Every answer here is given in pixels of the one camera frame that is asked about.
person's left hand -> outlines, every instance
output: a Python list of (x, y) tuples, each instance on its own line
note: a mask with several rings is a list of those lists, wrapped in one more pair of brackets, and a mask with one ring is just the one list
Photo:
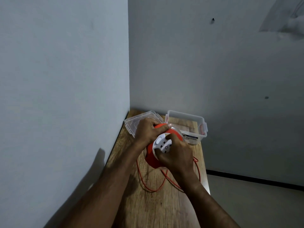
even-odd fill
[(144, 149), (147, 145), (154, 142), (156, 138), (169, 129), (168, 124), (159, 128), (154, 128), (154, 125), (160, 124), (152, 118), (144, 118), (140, 120), (135, 132), (134, 142), (140, 144)]

wooden table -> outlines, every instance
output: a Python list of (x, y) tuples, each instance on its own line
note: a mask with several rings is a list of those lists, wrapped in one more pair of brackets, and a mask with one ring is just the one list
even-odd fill
[[(127, 118), (141, 114), (143, 111), (130, 110)], [(122, 126), (115, 145), (106, 163), (110, 167), (115, 159), (132, 143), (133, 136), (129, 134), (125, 125)], [(209, 192), (206, 168), (203, 158), (201, 143), (192, 145), (193, 156), (199, 162), (201, 182)], [(152, 189), (157, 189), (164, 180), (160, 170), (150, 167), (144, 156), (138, 158), (143, 180)], [(162, 189), (155, 193), (144, 190), (139, 178), (136, 163), (133, 165), (123, 199), (120, 203), (115, 221), (112, 227), (200, 227), (194, 209), (187, 196), (173, 187), (167, 180)]]

person's right hand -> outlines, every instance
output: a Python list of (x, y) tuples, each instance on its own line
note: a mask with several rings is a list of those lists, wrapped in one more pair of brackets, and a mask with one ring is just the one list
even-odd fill
[(193, 170), (193, 152), (190, 146), (178, 139), (176, 134), (169, 134), (166, 139), (171, 139), (172, 145), (168, 153), (162, 153), (160, 149), (155, 149), (158, 160), (170, 170), (173, 177), (178, 181), (192, 176)]

gray wall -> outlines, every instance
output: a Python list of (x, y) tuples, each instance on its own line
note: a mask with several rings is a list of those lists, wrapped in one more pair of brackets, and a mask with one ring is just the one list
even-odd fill
[(304, 192), (208, 175), (212, 197), (242, 228), (304, 227)]
[(258, 32), (274, 2), (129, 0), (130, 107), (203, 116), (207, 169), (304, 185), (304, 40)]
[(43, 227), (129, 110), (127, 0), (1, 0), (0, 226)]

black label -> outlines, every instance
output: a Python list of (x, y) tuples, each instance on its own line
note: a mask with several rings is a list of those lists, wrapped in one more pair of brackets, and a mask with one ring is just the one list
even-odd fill
[(198, 137), (190, 136), (190, 135), (184, 134), (184, 133), (183, 133), (183, 136), (186, 137), (186, 139), (193, 139), (193, 140), (199, 139)]

